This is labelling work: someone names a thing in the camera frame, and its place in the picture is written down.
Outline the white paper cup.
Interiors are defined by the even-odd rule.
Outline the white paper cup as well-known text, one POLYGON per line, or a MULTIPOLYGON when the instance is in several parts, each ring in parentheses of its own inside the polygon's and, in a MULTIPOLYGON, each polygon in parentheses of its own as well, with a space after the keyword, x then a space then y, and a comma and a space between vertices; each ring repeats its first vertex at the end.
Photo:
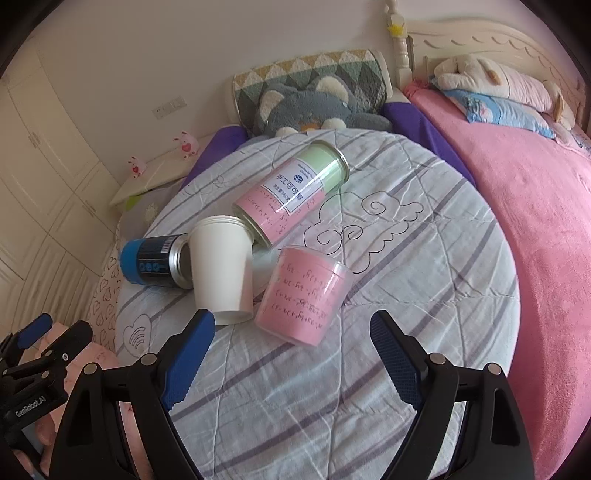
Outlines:
POLYGON ((204 218, 190 232, 194 303, 219 326, 252 320, 252 244, 245 223, 228 215, 204 218))

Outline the pink plastic cup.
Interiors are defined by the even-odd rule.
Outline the pink plastic cup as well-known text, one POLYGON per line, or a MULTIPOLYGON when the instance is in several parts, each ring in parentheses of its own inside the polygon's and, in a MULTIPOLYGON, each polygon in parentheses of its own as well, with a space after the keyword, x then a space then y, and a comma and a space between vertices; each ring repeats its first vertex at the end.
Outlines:
POLYGON ((254 321, 287 342, 318 346, 352 286, 352 271, 338 260, 288 246, 280 252, 254 321))

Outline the heart pattern bed sheet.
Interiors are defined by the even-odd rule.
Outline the heart pattern bed sheet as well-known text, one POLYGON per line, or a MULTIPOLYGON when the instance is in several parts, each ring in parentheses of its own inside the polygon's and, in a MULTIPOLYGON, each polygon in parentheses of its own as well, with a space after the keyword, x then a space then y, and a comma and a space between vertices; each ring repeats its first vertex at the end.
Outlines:
POLYGON ((119 250, 114 245, 94 289, 87 316, 93 341, 112 352, 115 351, 117 304, 122 281, 119 250))

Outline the cream wardrobe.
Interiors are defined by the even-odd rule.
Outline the cream wardrobe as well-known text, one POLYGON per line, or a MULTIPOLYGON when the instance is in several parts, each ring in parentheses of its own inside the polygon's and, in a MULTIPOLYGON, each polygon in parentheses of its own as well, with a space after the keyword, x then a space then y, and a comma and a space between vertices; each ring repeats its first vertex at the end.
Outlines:
POLYGON ((1 80, 1 332, 84 318, 114 244, 119 185, 38 60, 1 80))

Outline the blue black tin can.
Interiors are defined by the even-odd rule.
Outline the blue black tin can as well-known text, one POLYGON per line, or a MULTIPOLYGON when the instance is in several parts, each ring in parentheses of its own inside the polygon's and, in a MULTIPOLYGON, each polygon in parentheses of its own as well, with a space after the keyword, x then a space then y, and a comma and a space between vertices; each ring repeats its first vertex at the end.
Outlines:
POLYGON ((187 234, 131 240, 123 246, 119 263, 132 284, 192 289, 187 234))

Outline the grey flower pillow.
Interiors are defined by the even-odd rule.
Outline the grey flower pillow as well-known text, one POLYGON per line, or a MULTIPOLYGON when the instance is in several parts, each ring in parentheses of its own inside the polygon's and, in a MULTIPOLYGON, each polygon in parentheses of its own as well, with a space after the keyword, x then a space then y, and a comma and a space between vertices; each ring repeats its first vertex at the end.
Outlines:
POLYGON ((154 219, 178 192, 183 179, 172 181, 143 194, 129 197, 119 222, 119 240, 142 238, 154 219))

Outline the pink bunny figurine left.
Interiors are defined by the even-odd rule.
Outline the pink bunny figurine left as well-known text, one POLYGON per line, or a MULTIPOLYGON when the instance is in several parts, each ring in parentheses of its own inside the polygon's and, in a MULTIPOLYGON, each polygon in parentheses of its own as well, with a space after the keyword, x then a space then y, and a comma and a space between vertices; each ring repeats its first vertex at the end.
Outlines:
POLYGON ((131 156, 128 160, 127 160, 127 164, 130 168, 131 171, 131 176, 136 179, 139 178, 140 176, 142 176, 145 172, 145 170, 147 169, 146 163, 141 160, 138 159, 135 156, 131 156))

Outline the pink bunny figurine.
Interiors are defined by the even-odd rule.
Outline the pink bunny figurine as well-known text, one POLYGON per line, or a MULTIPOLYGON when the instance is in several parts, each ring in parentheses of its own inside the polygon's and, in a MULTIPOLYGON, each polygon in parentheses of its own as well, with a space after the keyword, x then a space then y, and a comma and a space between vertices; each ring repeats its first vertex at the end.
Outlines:
POLYGON ((184 159, 190 159, 195 157, 199 150, 199 142, 197 138, 194 138, 191 134, 186 131, 182 131, 179 136, 174 138, 174 141, 178 143, 179 149, 184 159))
POLYGON ((136 179, 139 178, 140 176, 142 176, 145 172, 145 170, 147 169, 146 163, 141 160, 138 159, 135 156, 131 156, 128 160, 127 160, 127 164, 130 168, 131 171, 131 176, 136 179))

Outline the white bedside shelf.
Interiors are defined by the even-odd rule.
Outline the white bedside shelf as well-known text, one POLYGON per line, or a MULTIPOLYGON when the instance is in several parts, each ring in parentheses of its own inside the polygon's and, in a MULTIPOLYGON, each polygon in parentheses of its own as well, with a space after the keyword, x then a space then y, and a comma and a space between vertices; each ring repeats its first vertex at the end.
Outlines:
POLYGON ((182 179, 190 173, 213 135, 198 138, 197 155, 184 159, 179 147, 147 162, 146 169, 137 178, 129 176, 112 197, 109 205, 116 207, 129 197, 143 194, 161 185, 182 179))

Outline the striped round table cloth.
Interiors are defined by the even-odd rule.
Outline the striped round table cloth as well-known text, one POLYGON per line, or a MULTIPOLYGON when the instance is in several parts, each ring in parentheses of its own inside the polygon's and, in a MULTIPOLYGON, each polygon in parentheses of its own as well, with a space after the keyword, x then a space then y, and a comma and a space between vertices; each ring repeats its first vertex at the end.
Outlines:
POLYGON ((518 278, 495 214, 466 173, 401 135, 322 130, 239 147, 182 188, 147 235, 231 214, 317 142, 345 157, 349 179, 281 245, 341 263, 346 278, 297 258, 266 299, 279 250, 256 247, 252 305, 266 317, 218 327, 170 413, 207 479, 381 477, 415 412, 370 340, 378 311, 456 366, 508 369, 514 357, 518 278))

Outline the pink bunny figurine right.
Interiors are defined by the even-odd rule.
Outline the pink bunny figurine right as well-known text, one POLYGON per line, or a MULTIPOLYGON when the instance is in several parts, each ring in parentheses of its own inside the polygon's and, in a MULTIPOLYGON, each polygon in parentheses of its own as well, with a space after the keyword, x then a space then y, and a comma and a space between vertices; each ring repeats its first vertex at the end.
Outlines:
POLYGON ((191 134, 186 131, 182 131, 179 136, 174 138, 174 141, 178 143, 179 149, 184 159, 190 159, 195 157, 199 150, 199 142, 197 138, 194 138, 191 134))

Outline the pink green cookie jar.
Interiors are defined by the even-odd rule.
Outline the pink green cookie jar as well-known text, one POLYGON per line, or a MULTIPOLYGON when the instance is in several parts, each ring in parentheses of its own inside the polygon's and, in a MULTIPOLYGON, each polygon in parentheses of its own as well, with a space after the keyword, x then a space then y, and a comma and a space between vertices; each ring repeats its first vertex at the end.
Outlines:
POLYGON ((233 210, 270 248, 348 180, 349 163, 341 150, 315 140, 249 188, 233 210))

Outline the pink bed blanket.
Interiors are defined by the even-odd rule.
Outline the pink bed blanket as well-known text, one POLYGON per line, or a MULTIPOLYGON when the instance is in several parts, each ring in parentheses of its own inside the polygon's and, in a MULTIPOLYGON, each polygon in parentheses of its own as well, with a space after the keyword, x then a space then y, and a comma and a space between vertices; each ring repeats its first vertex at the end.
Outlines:
POLYGON ((462 159, 510 243, 522 313, 509 380, 536 476, 549 479, 590 419, 590 158, 525 129, 471 123, 435 88, 404 93, 462 159))

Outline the purple blanket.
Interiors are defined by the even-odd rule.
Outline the purple blanket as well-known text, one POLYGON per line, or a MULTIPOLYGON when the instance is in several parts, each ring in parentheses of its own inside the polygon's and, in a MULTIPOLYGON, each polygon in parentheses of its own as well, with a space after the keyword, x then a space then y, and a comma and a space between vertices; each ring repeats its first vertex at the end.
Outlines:
MULTIPOLYGON (((451 144, 433 123, 412 103, 386 103, 382 113, 392 123, 394 134, 407 137, 427 148, 455 168, 474 187, 477 182, 451 144)), ((266 140, 266 136, 249 137, 245 127, 231 125, 218 130, 205 146, 180 188, 184 188, 199 174, 221 161, 240 147, 266 140)))

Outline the blue floral pillow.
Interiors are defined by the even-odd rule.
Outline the blue floral pillow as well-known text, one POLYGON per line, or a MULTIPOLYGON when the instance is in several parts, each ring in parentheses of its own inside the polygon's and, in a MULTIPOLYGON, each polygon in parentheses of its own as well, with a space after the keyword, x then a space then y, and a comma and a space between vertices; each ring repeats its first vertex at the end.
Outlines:
POLYGON ((465 115, 469 123, 515 127, 548 139, 556 138, 554 130, 542 115, 529 106, 461 89, 444 90, 438 85, 435 76, 432 76, 430 81, 465 115))

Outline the grey cat plush cushion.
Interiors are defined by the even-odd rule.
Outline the grey cat plush cushion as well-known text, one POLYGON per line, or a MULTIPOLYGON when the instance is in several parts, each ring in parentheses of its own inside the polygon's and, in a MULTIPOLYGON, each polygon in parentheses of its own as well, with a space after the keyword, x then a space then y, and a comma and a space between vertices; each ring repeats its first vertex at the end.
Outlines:
POLYGON ((324 75, 304 90, 273 83, 263 90, 254 115, 253 134, 280 137, 308 130, 393 131, 386 117, 363 111, 358 98, 335 75, 324 75))

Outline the white plush toy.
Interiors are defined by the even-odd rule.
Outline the white plush toy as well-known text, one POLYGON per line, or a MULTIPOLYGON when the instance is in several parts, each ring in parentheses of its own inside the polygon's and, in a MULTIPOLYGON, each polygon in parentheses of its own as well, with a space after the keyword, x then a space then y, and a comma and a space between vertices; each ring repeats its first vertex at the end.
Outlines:
POLYGON ((551 80, 540 81, 489 58, 465 54, 448 58, 434 69, 443 90, 466 90, 508 99, 550 114, 566 130, 576 124, 575 114, 561 88, 551 80))

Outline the quilted triangle pattern cushion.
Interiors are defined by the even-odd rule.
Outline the quilted triangle pattern cushion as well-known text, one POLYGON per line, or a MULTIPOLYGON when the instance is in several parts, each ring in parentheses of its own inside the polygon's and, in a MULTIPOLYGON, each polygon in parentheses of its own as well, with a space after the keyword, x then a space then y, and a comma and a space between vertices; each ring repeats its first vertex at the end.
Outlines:
POLYGON ((365 112, 379 113, 393 95, 388 66, 380 51, 322 52, 252 67, 228 78, 223 88, 228 118, 251 132, 259 97, 267 86, 282 84, 301 90, 324 75, 341 78, 365 112))

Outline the cream wooden headboard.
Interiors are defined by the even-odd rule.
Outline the cream wooden headboard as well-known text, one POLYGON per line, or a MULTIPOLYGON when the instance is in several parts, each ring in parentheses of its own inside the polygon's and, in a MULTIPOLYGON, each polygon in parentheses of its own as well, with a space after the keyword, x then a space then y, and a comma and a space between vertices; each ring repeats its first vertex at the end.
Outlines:
POLYGON ((575 113, 577 124, 587 127, 590 90, 586 82, 570 77, 558 58, 531 36, 485 19, 407 19, 396 1, 386 3, 385 13, 394 48, 392 78, 399 90, 415 80, 428 80, 438 63, 449 57, 481 54, 540 81, 556 83, 575 113))

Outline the white wall switch panel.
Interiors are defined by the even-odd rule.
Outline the white wall switch panel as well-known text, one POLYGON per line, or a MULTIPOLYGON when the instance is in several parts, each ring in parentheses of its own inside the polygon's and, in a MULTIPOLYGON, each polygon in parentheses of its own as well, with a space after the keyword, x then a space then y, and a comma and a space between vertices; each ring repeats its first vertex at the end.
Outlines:
POLYGON ((155 107, 152 110, 152 113, 154 115, 154 117, 157 120, 160 120, 174 112, 176 112, 177 110, 183 109, 187 106, 184 98, 182 96, 178 96, 158 107, 155 107))

